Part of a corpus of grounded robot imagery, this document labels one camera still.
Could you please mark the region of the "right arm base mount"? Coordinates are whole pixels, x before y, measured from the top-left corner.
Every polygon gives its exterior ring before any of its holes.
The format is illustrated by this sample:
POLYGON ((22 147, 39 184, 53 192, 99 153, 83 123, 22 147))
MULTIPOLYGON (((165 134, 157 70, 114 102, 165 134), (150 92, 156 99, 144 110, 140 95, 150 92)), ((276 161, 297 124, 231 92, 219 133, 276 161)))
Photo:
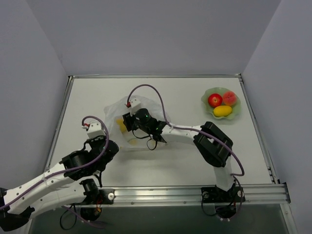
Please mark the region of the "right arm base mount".
POLYGON ((209 217, 216 217, 222 222, 230 222, 242 208, 246 201, 245 193, 240 185, 235 183, 228 191, 224 191, 216 186, 201 187, 201 209, 209 217), (205 204, 214 204, 212 214, 204 209, 205 204))

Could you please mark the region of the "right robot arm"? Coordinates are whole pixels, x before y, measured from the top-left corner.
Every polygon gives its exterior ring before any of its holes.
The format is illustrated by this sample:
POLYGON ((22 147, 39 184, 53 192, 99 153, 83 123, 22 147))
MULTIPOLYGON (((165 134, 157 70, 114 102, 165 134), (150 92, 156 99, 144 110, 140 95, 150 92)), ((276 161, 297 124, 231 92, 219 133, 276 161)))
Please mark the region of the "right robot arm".
POLYGON ((227 165, 233 141, 215 124, 207 121, 195 127, 173 125, 152 117, 146 108, 133 114, 123 114, 122 118, 128 132, 141 130, 156 144, 178 142, 194 145, 204 160, 214 168, 217 197, 228 201, 234 196, 232 167, 227 165))

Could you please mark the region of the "white plastic bag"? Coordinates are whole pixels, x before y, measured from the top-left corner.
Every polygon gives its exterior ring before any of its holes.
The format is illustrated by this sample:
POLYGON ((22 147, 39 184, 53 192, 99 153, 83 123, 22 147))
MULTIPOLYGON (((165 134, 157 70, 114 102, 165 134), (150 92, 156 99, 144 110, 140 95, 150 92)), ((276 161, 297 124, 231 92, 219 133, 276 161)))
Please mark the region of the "white plastic bag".
MULTIPOLYGON (((156 118, 157 120, 164 120, 163 111, 159 103, 142 96, 133 96, 132 98, 138 98, 141 102, 141 106, 146 108, 152 117, 156 118)), ((122 115, 130 111, 125 106, 126 100, 127 97, 123 97, 118 102, 104 108, 105 124, 109 130, 110 139, 114 141, 122 151, 143 151, 152 150, 155 147, 162 147, 162 143, 156 143, 155 140, 152 140, 145 132, 140 129, 137 129, 133 132, 120 132, 120 129, 116 124, 116 119, 123 119, 122 115)))

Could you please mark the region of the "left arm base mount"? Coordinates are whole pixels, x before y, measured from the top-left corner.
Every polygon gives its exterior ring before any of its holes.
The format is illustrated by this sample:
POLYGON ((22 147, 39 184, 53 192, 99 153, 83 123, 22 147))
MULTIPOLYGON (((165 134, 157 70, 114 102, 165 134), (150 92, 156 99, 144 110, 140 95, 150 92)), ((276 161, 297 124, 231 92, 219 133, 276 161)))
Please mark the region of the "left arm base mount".
POLYGON ((79 183, 84 188, 86 198, 81 205, 95 205, 94 208, 81 208, 80 216, 87 221, 97 221, 102 213, 100 205, 112 205, 115 199, 115 190, 112 188, 98 188, 93 179, 86 179, 79 183))

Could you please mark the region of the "pale yellow fake pear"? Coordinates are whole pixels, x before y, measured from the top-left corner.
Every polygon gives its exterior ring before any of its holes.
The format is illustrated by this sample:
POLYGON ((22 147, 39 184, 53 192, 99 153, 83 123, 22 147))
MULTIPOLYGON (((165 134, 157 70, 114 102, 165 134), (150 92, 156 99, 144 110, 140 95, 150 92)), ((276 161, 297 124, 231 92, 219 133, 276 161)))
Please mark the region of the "pale yellow fake pear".
POLYGON ((123 123, 123 119, 121 118, 116 119, 116 124, 118 125, 121 133, 127 132, 127 128, 123 123))

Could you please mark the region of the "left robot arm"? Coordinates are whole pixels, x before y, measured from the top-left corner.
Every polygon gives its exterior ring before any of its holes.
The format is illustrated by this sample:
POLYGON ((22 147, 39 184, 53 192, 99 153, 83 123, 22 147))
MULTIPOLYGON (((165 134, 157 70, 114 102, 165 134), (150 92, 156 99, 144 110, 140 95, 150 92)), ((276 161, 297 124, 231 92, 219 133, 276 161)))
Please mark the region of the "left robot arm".
POLYGON ((119 152, 106 136, 88 139, 83 147, 62 158, 54 167, 14 189, 0 190, 0 227, 8 232, 24 226, 48 210, 69 204, 98 204, 105 198, 91 178, 105 170, 119 152))

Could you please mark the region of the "red fake apple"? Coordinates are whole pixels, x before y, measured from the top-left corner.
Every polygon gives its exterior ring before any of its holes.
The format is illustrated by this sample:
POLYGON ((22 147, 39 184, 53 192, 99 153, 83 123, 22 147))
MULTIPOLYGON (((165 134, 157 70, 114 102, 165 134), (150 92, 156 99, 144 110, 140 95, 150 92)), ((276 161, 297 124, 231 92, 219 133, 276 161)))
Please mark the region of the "red fake apple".
POLYGON ((216 108, 222 104, 223 99, 220 94, 213 93, 207 98, 207 102, 212 108, 216 108))

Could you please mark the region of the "aluminium front rail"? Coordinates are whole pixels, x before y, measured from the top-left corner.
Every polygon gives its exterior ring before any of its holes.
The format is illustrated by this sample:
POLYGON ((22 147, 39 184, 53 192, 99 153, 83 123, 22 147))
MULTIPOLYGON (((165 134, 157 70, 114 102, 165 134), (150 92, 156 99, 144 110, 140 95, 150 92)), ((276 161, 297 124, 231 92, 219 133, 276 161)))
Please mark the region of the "aluminium front rail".
MULTIPOLYGON (((201 185, 114 187, 113 207, 199 206, 201 185)), ((285 184, 243 185, 247 205, 287 204, 291 199, 285 184)))

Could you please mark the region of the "yellow fake mango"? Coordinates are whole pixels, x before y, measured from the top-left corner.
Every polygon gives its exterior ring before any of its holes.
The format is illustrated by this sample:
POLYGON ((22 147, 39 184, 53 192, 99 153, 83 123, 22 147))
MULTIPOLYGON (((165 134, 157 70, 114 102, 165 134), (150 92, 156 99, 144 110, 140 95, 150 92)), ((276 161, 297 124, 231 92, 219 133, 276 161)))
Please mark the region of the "yellow fake mango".
POLYGON ((232 113, 233 109, 228 105, 220 105, 214 108, 213 114, 216 117, 226 117, 232 113))

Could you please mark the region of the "orange fake peach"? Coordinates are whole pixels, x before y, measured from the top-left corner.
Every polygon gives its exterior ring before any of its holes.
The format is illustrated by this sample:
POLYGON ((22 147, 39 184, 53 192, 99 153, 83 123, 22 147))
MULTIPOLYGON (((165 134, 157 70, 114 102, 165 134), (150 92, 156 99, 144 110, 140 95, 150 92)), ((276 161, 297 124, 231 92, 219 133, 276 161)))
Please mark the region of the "orange fake peach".
POLYGON ((233 106, 237 102, 236 94, 232 91, 227 91, 222 96, 223 103, 228 106, 233 106))

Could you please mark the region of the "green wavy glass bowl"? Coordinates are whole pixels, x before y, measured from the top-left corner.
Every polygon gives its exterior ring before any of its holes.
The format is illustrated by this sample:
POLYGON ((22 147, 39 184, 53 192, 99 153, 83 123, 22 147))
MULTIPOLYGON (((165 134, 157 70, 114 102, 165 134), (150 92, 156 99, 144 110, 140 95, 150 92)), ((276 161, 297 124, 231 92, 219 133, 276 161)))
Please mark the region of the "green wavy glass bowl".
POLYGON ((206 90, 201 97, 202 106, 215 119, 233 120, 241 113, 241 101, 237 94, 223 87, 206 90))

